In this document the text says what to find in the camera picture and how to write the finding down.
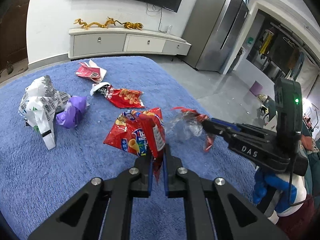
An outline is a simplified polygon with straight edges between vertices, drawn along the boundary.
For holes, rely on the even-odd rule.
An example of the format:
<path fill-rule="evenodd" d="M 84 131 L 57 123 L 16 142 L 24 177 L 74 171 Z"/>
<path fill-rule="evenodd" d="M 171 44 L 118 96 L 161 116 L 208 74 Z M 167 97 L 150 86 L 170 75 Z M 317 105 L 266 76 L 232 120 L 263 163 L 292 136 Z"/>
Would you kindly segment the blue white gloved right hand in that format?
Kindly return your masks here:
<path fill-rule="evenodd" d="M 266 217 L 276 224 L 282 217 L 287 217 L 298 211 L 307 197 L 304 177 L 288 173 L 275 174 L 258 168 L 255 175 L 253 203 L 259 204 L 267 195 L 268 188 L 275 188 L 279 193 L 279 200 L 271 215 Z"/>

